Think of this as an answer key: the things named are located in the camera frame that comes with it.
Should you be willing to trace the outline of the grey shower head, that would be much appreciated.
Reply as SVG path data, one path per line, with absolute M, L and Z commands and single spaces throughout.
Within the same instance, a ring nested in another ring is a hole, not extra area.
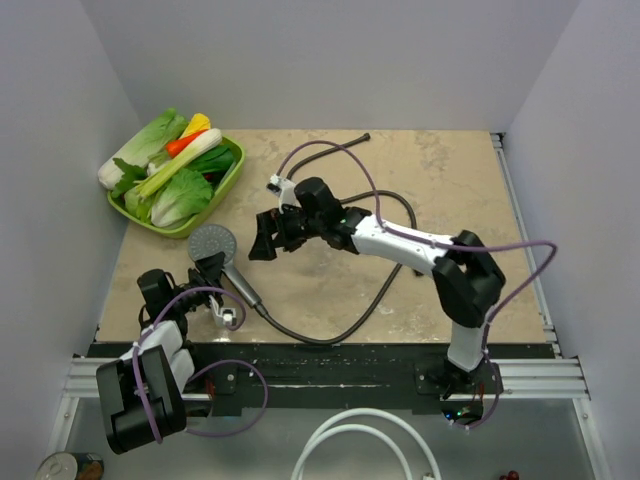
M 196 228 L 188 237 L 188 254 L 197 263 L 216 254 L 223 254 L 222 273 L 245 300 L 247 305 L 260 316 L 267 313 L 261 297 L 234 265 L 237 241 L 234 234 L 219 224 L 206 224 Z

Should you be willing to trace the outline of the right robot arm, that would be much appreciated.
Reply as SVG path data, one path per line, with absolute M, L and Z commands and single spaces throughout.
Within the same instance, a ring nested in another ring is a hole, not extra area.
M 271 261 L 278 251 L 293 252 L 320 238 L 333 249 L 387 259 L 430 277 L 453 323 L 446 382 L 459 393 L 480 382 L 484 328 L 506 279 L 474 233 L 434 235 L 384 221 L 342 205 L 319 177 L 294 183 L 274 175 L 267 188 L 278 205 L 257 214 L 250 260 Z

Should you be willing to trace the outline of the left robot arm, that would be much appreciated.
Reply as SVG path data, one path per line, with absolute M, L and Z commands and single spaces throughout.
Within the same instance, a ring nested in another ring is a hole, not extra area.
M 96 371 L 104 429 L 114 453 L 161 442 L 186 427 L 181 394 L 200 390 L 207 380 L 207 368 L 193 359 L 187 345 L 186 314 L 205 306 L 219 326 L 238 325 L 236 310 L 222 299 L 221 275 L 229 259 L 219 252 L 197 260 L 183 285 L 162 269 L 137 279 L 144 299 L 141 337 Z

